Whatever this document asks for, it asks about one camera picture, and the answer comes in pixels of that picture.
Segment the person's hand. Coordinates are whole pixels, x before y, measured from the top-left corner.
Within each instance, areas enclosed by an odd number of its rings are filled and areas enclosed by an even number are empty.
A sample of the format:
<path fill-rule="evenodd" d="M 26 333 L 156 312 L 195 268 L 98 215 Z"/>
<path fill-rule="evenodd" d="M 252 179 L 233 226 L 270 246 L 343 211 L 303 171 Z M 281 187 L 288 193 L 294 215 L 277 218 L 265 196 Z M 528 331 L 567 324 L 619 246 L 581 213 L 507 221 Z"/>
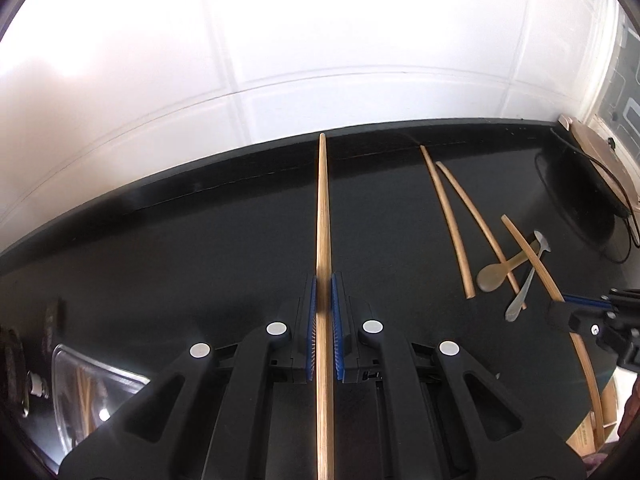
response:
<path fill-rule="evenodd" d="M 631 395 L 624 406 L 624 414 L 618 425 L 617 434 L 621 438 L 629 430 L 640 410 L 640 376 L 637 376 Z"/>

